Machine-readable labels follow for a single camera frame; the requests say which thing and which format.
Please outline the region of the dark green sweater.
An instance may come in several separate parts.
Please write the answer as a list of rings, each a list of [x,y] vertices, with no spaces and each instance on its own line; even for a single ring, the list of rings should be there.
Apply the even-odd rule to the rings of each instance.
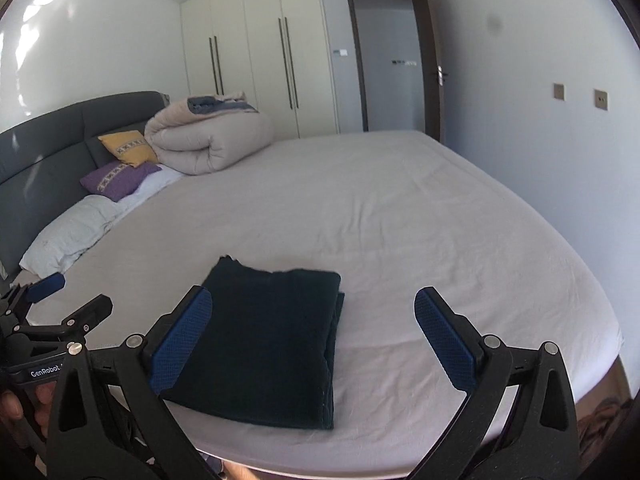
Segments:
[[[224,256],[203,285],[212,317],[164,398],[236,422],[332,429],[340,274],[268,272]]]

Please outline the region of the white pillow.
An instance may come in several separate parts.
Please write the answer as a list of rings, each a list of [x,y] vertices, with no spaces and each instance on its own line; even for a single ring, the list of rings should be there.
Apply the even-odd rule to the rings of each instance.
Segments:
[[[183,178],[183,174],[164,165],[147,177],[137,191],[119,202],[90,194],[50,222],[27,248],[20,269],[38,278],[66,272],[113,226],[149,198]]]

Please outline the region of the dark grey headboard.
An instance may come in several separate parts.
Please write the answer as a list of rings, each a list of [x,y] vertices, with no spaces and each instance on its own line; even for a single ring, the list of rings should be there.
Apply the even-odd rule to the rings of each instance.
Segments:
[[[169,103],[157,91],[100,96],[1,133],[1,278],[15,278],[36,236],[88,192],[80,179],[114,157],[102,134],[137,130]]]

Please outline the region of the purple patterned pillow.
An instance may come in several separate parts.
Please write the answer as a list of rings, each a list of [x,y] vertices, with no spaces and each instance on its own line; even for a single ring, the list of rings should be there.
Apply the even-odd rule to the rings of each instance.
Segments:
[[[134,167],[115,160],[82,177],[80,184],[90,194],[101,195],[112,202],[119,202],[136,192],[147,177],[159,171],[160,166],[152,162],[144,162]]]

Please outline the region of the yellow patterned pillow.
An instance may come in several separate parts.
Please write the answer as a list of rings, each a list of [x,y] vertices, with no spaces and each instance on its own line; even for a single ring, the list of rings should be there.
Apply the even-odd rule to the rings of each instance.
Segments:
[[[137,168],[145,162],[158,163],[151,145],[138,130],[104,134],[98,139],[107,151],[128,166]]]

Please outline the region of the folded beige duvet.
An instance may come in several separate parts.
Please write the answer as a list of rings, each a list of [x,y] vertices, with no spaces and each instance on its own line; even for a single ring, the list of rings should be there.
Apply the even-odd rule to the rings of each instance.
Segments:
[[[199,176],[226,169],[274,140],[271,119],[242,92],[190,96],[157,112],[144,136],[161,164]]]

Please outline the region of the white bed mattress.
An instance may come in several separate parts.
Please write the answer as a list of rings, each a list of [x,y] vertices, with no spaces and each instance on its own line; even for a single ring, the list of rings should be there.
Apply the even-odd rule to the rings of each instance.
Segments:
[[[345,295],[331,430],[172,407],[199,450],[257,469],[393,478],[416,466],[464,398],[414,317],[414,296],[426,286],[509,346],[555,342],[576,398],[620,354],[613,308],[567,241],[502,184],[418,132],[282,141],[185,177],[80,257],[29,321],[60,322],[106,295],[113,313],[88,343],[119,344],[148,330],[223,256],[257,270],[333,271]]]

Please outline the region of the cream wardrobe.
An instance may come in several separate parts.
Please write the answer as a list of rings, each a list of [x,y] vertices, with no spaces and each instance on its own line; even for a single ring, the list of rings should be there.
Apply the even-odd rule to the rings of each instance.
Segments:
[[[180,13],[191,94],[244,93],[279,140],[337,133],[322,0],[186,0]]]

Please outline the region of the brown wooden door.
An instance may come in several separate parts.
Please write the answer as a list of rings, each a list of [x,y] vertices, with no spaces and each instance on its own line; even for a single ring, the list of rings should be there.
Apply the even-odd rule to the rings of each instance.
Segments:
[[[442,47],[433,10],[433,0],[411,0],[411,2],[421,55],[424,132],[435,141],[442,142],[444,140],[444,84],[448,74],[442,68]],[[354,35],[362,126],[364,131],[370,131],[366,75],[364,74],[356,0],[347,0],[347,3],[349,17],[352,20],[352,34]]]

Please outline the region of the wall socket far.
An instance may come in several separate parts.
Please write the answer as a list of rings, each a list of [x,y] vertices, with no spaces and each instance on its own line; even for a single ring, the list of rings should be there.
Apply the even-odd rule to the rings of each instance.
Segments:
[[[552,84],[553,97],[556,100],[564,101],[565,100],[565,84],[560,84],[559,82],[555,82]]]

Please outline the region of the wall socket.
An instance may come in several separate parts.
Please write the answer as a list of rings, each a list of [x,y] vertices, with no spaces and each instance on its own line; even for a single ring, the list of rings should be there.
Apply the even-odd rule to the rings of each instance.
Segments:
[[[559,82],[555,82],[552,84],[553,97],[556,100],[564,101],[565,100],[565,84],[560,84]]]
[[[593,91],[593,99],[598,110],[608,110],[608,92],[596,89]]]

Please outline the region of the wall socket near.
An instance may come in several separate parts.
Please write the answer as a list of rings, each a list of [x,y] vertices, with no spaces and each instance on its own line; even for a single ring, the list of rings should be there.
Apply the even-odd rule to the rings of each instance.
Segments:
[[[608,92],[596,89],[593,91],[593,99],[598,110],[608,110]]]

